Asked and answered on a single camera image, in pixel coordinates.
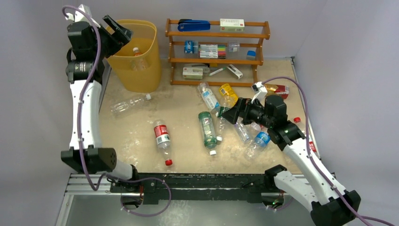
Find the yellow label bottle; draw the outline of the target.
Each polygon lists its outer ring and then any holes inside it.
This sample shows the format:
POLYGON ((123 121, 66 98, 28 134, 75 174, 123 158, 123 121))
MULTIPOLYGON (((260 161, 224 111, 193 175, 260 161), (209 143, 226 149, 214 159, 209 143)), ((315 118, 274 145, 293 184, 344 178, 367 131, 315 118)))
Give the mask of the yellow label bottle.
POLYGON ((219 93, 223 97, 228 97, 229 98, 231 106, 236 104, 236 102, 238 100, 238 96, 237 96, 236 92, 234 91, 234 89, 232 88, 232 86, 229 83, 226 83, 226 84, 222 85, 219 88, 219 93))

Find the dark green label bottle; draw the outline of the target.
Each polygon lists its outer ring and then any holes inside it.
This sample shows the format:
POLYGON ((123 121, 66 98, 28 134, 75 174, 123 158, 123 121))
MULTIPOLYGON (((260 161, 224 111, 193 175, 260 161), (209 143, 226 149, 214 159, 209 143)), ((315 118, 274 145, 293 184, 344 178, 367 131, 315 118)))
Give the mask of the dark green label bottle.
POLYGON ((218 143, 221 143, 223 141, 226 131, 226 125, 229 124, 229 122, 226 121, 226 119, 222 116, 222 114, 228 110, 230 110, 230 107, 221 106, 219 110, 216 112, 217 116, 216 140, 218 143))

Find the white blue Suntory bottle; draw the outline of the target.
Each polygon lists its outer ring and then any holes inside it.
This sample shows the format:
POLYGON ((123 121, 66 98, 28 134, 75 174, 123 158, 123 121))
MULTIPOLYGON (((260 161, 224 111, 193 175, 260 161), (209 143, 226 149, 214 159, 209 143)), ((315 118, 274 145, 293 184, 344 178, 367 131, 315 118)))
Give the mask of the white blue Suntory bottle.
POLYGON ((216 112, 220 108, 219 101, 211 90, 207 82, 201 82, 198 85, 198 91, 210 112, 216 112))

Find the red label red-cap bottle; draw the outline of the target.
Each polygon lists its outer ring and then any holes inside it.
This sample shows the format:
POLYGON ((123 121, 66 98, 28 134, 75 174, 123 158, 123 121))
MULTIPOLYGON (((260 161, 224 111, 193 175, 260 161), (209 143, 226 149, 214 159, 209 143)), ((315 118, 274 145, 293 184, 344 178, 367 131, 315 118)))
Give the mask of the red label red-cap bottle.
POLYGON ((171 140, 166 123, 163 120, 153 122, 153 131, 158 150, 163 154, 165 165, 171 166, 173 160, 171 157, 171 140))

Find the orange juice bottle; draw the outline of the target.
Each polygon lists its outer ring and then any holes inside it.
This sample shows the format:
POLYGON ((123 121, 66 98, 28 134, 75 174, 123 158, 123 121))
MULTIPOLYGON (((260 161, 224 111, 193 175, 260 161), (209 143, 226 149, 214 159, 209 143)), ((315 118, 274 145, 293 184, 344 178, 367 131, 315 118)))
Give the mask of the orange juice bottle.
POLYGON ((131 68, 133 71, 142 71, 149 68, 149 63, 146 57, 141 57, 142 52, 138 47, 132 49, 134 59, 131 62, 131 68))

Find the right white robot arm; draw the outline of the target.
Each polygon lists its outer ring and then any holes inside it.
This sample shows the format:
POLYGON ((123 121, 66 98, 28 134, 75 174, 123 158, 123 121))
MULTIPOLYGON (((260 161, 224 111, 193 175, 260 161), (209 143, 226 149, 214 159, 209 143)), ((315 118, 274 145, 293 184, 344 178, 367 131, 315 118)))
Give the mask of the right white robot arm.
POLYGON ((271 192, 278 189, 289 193, 310 213, 317 226, 343 226, 356 218, 361 198, 347 191, 326 169, 296 124, 288 120, 287 106, 282 97, 266 97, 264 105, 258 99, 239 98, 222 117, 231 124, 239 118, 247 125, 257 123, 267 128, 271 141, 300 169, 308 181, 303 183, 283 166, 265 172, 264 185, 271 192))

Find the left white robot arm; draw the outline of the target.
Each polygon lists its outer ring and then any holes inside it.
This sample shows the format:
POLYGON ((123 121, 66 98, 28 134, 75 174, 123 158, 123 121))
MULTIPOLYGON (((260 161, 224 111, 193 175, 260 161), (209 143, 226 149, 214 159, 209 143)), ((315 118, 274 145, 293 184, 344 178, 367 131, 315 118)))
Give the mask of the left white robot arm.
POLYGON ((109 33, 91 17, 80 12, 66 17, 71 48, 67 52, 66 75, 73 100, 73 126, 69 149, 61 152, 61 160, 79 173, 102 174, 122 179, 128 192, 140 188, 133 165, 117 159, 113 148, 102 146, 99 133, 99 108, 102 93, 104 58, 116 54, 132 38, 132 31, 109 16, 103 20, 113 29, 109 33))

